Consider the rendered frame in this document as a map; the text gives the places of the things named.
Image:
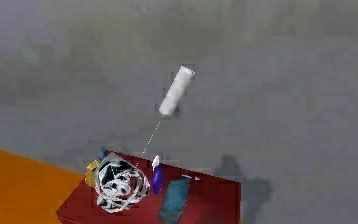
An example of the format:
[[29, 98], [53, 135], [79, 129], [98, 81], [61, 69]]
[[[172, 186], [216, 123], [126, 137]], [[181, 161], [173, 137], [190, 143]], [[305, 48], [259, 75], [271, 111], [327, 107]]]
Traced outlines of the purple spray bottle white cap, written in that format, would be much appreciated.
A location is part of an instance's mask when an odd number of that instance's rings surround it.
[[156, 156], [152, 162], [153, 176], [152, 176], [152, 191], [157, 195], [163, 186], [163, 170], [160, 163], [160, 157]]

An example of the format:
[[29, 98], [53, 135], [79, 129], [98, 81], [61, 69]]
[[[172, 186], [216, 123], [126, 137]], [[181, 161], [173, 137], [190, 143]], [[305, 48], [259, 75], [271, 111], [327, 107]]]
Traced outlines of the small blue box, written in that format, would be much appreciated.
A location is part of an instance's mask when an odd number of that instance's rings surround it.
[[97, 159], [101, 162], [108, 155], [108, 149], [102, 146], [97, 154]]

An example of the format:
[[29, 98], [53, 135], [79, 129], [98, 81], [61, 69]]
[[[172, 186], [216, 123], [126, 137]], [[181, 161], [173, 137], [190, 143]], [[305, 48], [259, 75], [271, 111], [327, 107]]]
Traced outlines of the teal flat rectangular device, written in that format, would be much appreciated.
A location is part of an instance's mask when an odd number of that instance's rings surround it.
[[168, 184], [158, 219], [164, 224], [179, 224], [187, 203], [189, 180], [180, 179]]

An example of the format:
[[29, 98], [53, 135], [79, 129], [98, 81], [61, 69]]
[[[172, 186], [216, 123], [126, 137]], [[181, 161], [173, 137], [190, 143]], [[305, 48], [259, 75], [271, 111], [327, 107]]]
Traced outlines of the dark red table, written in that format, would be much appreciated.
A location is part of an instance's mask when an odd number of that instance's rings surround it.
[[74, 189], [57, 210], [62, 224], [164, 224], [158, 219], [165, 192], [171, 181], [188, 179], [186, 207], [179, 224], [239, 224], [241, 187], [238, 182], [162, 165], [163, 186], [152, 191], [153, 168], [150, 160], [112, 152], [139, 168], [148, 178], [147, 197], [129, 210], [108, 213], [97, 205], [97, 193], [85, 181]]

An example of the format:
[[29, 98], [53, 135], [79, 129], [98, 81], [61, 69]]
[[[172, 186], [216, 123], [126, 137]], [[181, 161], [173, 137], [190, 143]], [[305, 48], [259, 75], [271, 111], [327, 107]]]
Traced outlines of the yellow box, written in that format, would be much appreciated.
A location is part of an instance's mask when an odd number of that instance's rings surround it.
[[95, 170], [98, 168], [98, 166], [99, 161], [94, 160], [86, 168], [85, 183], [92, 188], [95, 187]]

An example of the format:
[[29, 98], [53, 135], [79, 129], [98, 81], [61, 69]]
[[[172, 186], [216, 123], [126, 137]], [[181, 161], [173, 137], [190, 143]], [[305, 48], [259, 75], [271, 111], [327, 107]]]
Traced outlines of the white cylinder wall lamp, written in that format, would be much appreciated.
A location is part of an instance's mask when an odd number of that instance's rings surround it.
[[162, 116], [171, 116], [174, 113], [194, 75], [195, 72], [190, 68], [183, 65], [180, 66], [179, 71], [159, 107], [159, 113]]

